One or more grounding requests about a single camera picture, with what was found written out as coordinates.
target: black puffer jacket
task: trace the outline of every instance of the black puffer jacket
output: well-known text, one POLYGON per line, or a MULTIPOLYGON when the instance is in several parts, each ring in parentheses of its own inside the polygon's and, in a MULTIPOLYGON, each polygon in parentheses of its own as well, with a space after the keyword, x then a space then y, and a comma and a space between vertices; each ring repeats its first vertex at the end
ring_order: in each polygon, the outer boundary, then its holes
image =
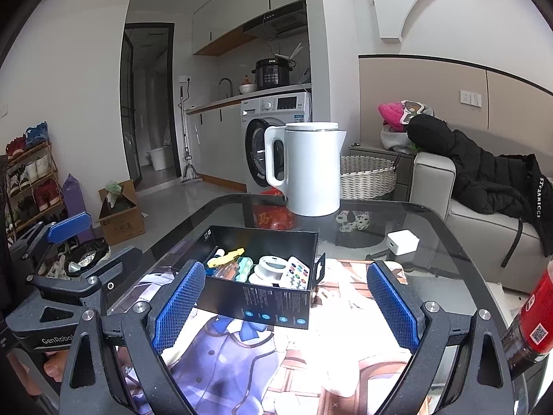
POLYGON ((553 254, 553 188, 536 156, 494 156, 462 131, 451 131, 444 121, 424 114, 409 122, 407 135, 422 150, 453 161, 453 198, 475 212, 532 223, 544 255, 553 254))

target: kettle handle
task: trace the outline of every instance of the kettle handle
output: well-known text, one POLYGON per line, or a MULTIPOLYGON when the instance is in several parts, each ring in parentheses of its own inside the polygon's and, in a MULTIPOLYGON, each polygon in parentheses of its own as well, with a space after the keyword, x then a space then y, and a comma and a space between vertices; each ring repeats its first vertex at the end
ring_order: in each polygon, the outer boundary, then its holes
MULTIPOLYGON (((275 176, 275 158, 273 154, 273 144, 275 141, 280 140, 284 144, 284 126, 271 126, 265 129, 265 177, 267 182, 272 187, 283 192, 286 196, 287 186, 285 184, 286 178, 278 180, 275 176)), ((286 160, 284 161, 284 174, 286 174, 286 160)))

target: white bowl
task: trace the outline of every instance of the white bowl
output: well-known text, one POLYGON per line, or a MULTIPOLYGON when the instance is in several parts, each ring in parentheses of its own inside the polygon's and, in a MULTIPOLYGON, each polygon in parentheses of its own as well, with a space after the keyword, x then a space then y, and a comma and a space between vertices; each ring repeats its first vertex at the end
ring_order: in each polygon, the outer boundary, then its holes
POLYGON ((255 91, 255 84, 243 84, 240 86, 240 93, 250 93, 255 91))

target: bathroom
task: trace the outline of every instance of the bathroom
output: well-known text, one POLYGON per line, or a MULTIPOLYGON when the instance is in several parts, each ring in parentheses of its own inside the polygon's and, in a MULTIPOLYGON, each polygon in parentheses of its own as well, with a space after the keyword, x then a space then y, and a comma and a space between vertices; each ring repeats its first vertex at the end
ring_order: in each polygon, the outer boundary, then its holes
POLYGON ((129 141, 135 144, 135 148, 129 150, 134 150, 139 166, 139 175, 132 176, 136 189, 152 193, 178 180, 180 174, 171 140, 174 127, 170 124, 174 123, 174 118, 169 116, 173 112, 168 82, 172 33, 170 27, 139 25, 125 26, 126 37, 132 44, 132 79, 129 81, 134 95, 134 132, 125 137, 130 137, 129 141))

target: washing machine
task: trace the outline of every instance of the washing machine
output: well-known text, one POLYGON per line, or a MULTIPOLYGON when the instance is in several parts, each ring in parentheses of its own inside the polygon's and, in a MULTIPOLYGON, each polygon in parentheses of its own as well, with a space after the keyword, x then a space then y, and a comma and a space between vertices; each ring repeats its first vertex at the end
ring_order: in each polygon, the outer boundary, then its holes
MULTIPOLYGON (((307 92, 262 96, 242 102, 243 166, 249 194, 261 194, 271 189, 265 177, 265 129, 310 121, 310 111, 311 99, 307 92)), ((284 145, 278 140, 273 148, 275 176, 282 179, 284 145)))

